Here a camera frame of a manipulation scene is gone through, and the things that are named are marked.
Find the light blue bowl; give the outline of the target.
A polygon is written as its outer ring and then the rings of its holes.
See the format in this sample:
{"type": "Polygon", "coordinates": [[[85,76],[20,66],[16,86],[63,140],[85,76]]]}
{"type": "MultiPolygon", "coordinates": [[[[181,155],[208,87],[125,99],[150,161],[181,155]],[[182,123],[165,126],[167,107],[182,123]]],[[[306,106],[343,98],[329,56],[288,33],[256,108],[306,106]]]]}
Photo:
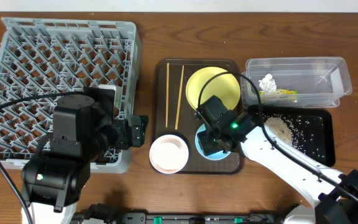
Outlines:
{"type": "Polygon", "coordinates": [[[200,145],[200,141],[199,141],[199,138],[198,138],[197,134],[202,132],[202,131],[205,131],[205,130],[206,130],[206,127],[205,127],[204,124],[202,124],[198,128],[198,130],[197,130],[197,132],[195,134],[195,146],[196,146],[196,149],[199,152],[199,154],[201,156],[203,156],[205,159],[211,160],[211,161],[220,161],[220,160],[225,159],[228,155],[230,155],[230,152],[223,152],[223,151],[214,153],[214,154],[209,155],[209,156],[204,155],[203,151],[201,150],[201,145],[200,145]]]}

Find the white cup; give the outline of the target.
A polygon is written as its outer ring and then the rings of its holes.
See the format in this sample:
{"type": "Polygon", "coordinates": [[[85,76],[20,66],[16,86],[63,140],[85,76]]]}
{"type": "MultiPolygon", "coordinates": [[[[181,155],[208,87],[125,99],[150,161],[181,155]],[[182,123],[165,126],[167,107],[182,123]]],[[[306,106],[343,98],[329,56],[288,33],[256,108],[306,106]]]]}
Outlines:
{"type": "Polygon", "coordinates": [[[100,89],[104,90],[114,90],[114,108],[113,108],[113,115],[115,118],[121,117],[121,103],[122,103],[122,92],[123,88],[121,86],[117,86],[114,84],[100,84],[98,86],[100,89]]]}

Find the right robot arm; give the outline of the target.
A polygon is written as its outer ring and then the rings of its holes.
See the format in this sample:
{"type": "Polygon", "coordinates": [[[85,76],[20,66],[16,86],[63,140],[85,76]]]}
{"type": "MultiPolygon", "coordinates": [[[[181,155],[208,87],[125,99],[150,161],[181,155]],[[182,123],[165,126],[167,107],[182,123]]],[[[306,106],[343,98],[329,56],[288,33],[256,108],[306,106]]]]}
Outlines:
{"type": "Polygon", "coordinates": [[[358,223],[358,170],[348,174],[298,152],[264,125],[262,113],[198,112],[207,126],[205,149],[236,149],[300,193],[310,207],[297,206],[285,223],[358,223]]]}

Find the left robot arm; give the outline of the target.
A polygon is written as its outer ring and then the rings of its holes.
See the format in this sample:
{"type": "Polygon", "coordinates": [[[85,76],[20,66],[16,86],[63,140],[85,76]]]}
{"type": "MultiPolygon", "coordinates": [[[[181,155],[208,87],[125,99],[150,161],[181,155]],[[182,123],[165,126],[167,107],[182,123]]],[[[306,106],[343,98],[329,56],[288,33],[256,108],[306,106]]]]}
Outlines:
{"type": "Polygon", "coordinates": [[[53,112],[50,150],[37,150],[22,170],[29,223],[70,222],[91,163],[111,149],[141,147],[149,117],[114,119],[107,98],[69,93],[53,112]]]}

